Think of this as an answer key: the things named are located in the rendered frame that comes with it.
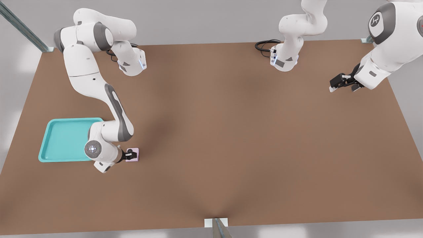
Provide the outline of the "pale blue-green tray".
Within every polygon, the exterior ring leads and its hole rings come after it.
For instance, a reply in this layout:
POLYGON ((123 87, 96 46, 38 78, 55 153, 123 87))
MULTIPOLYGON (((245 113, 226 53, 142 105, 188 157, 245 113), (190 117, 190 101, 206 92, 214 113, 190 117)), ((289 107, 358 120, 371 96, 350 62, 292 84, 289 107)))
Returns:
POLYGON ((41 143, 38 160, 40 162, 80 162, 90 161, 84 147, 94 118, 61 118, 48 122, 41 143))

